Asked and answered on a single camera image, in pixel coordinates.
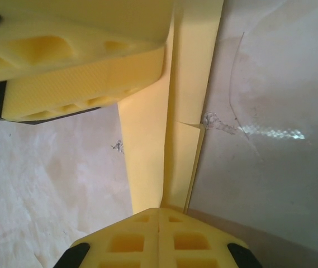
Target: rectangular hole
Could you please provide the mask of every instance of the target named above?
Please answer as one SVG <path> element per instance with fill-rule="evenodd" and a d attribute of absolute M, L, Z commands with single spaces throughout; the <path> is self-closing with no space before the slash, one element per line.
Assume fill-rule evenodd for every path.
<path fill-rule="evenodd" d="M 79 107 L 80 109 L 87 109 L 88 108 L 88 101 L 84 102 L 75 102 L 74 105 Z"/>
<path fill-rule="evenodd" d="M 140 263 L 137 261 L 123 261 L 123 262 L 103 262 L 99 268 L 140 268 Z"/>
<path fill-rule="evenodd" d="M 7 47 L 30 64 L 48 63 L 73 57 L 72 48 L 61 37 L 39 36 L 11 41 Z"/>
<path fill-rule="evenodd" d="M 217 260 L 212 259 L 179 259 L 176 264 L 177 268 L 219 268 Z"/>
<path fill-rule="evenodd" d="M 106 41 L 104 43 L 104 47 L 108 52 L 119 52 L 127 50 L 129 48 L 129 44 L 118 41 Z"/>
<path fill-rule="evenodd" d="M 175 250 L 209 250 L 207 238 L 201 233 L 176 233 Z"/>
<path fill-rule="evenodd" d="M 144 236 L 141 234 L 118 234 L 110 243 L 109 252 L 142 252 Z"/>
<path fill-rule="evenodd" d="M 136 222 L 148 222 L 150 217 L 148 215 L 142 215 L 135 219 Z"/>
<path fill-rule="evenodd" d="M 33 121 L 33 120 L 44 120 L 44 119 L 50 119 L 55 117 L 56 114 L 49 112 L 49 111 L 43 111 L 39 113 L 30 114 L 29 116 L 21 117 L 21 120 L 25 121 Z"/>

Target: marble-like surface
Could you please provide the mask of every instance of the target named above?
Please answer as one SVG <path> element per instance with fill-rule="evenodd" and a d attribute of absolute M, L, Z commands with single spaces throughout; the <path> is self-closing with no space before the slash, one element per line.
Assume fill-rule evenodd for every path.
<path fill-rule="evenodd" d="M 318 252 L 318 0 L 227 0 L 211 74 L 190 207 Z"/>
<path fill-rule="evenodd" d="M 0 267 L 53 267 L 132 214 L 117 106 L 37 126 L 0 121 Z"/>

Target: yellow foam pad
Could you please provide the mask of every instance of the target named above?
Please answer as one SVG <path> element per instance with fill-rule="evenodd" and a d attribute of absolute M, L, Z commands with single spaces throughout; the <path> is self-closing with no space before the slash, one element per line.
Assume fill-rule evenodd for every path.
<path fill-rule="evenodd" d="M 2 118 L 49 119 L 117 102 L 159 79 L 164 48 L 12 79 Z"/>
<path fill-rule="evenodd" d="M 227 245 L 236 237 L 171 209 L 153 208 L 72 244 L 90 249 L 80 268 L 237 267 Z"/>
<path fill-rule="evenodd" d="M 165 48 L 162 77 L 118 103 L 127 176 L 134 213 L 160 206 L 164 186 L 164 150 L 173 27 Z"/>
<path fill-rule="evenodd" d="M 154 50 L 173 0 L 0 0 L 0 81 Z"/>
<path fill-rule="evenodd" d="M 158 204 L 181 212 L 187 210 L 205 133 L 200 119 L 222 5 L 223 0 L 208 0 L 205 4 L 198 0 L 177 2 L 170 85 L 161 85 L 161 91 L 157 91 L 161 95 L 144 89 L 148 91 L 145 99 L 141 95 L 131 96 L 132 101 L 135 98 L 136 107 L 121 112 L 126 114 L 121 118 L 121 124 L 127 125 L 123 140 L 127 170 L 132 170 L 128 177 L 134 212 Z M 166 102 L 164 105 L 155 100 L 166 99 L 168 87 L 166 106 Z M 160 131 L 159 127 L 152 127 L 153 116 L 155 121 L 161 122 Z M 128 124 L 128 118 L 136 119 Z M 167 129 L 162 126 L 165 121 Z M 161 155 L 155 156 L 163 150 L 164 167 Z"/>

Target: yellow foam block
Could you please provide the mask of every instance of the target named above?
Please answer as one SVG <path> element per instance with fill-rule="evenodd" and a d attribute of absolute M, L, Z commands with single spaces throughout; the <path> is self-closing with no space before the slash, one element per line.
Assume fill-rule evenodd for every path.
<path fill-rule="evenodd" d="M 248 248 L 228 233 L 164 208 L 145 210 L 71 247 L 81 243 L 90 249 L 80 268 L 235 268 L 228 244 Z M 242 255 L 241 262 L 252 264 Z"/>
<path fill-rule="evenodd" d="M 173 0 L 0 0 L 0 81 L 154 50 Z"/>
<path fill-rule="evenodd" d="M 159 207 L 162 199 L 172 44 L 173 27 L 162 77 L 118 103 L 134 213 Z"/>
<path fill-rule="evenodd" d="M 161 47 L 9 80 L 2 118 L 33 121 L 109 105 L 158 80 L 163 60 Z"/>

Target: yellow foam sheet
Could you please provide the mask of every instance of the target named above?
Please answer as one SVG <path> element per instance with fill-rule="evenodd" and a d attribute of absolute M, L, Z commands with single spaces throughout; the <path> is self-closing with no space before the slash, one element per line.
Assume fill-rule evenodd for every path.
<path fill-rule="evenodd" d="M 162 199 L 172 47 L 173 27 L 161 78 L 118 103 L 134 213 L 157 208 Z"/>
<path fill-rule="evenodd" d="M 159 91 L 166 98 L 166 87 L 170 87 L 168 106 L 157 101 L 160 98 L 152 90 L 148 90 L 146 99 L 139 99 L 138 95 L 131 97 L 136 98 L 136 104 L 141 107 L 126 110 L 126 117 L 133 118 L 130 126 L 127 126 L 126 120 L 121 122 L 131 129 L 130 136 L 140 141 L 136 143 L 140 148 L 136 147 L 133 152 L 133 144 L 128 144 L 131 142 L 127 136 L 128 130 L 123 131 L 134 213 L 158 204 L 181 212 L 187 210 L 204 135 L 200 120 L 222 5 L 223 0 L 177 2 L 170 86 L 167 83 L 161 84 Z M 141 110 L 141 117 L 135 121 L 137 109 Z M 166 116 L 164 140 L 162 129 L 157 131 L 145 124 L 152 121 L 153 117 L 162 124 Z M 148 139 L 148 135 L 151 141 L 156 141 L 154 150 L 152 142 L 143 142 Z M 159 170 L 162 167 L 163 151 L 164 176 L 163 170 Z M 134 163 L 145 166 L 145 173 L 141 170 L 143 167 L 137 167 Z"/>
<path fill-rule="evenodd" d="M 197 160 L 201 150 L 200 138 L 205 129 L 175 122 L 168 127 L 166 139 L 164 192 L 161 206 L 183 212 L 188 205 Z"/>

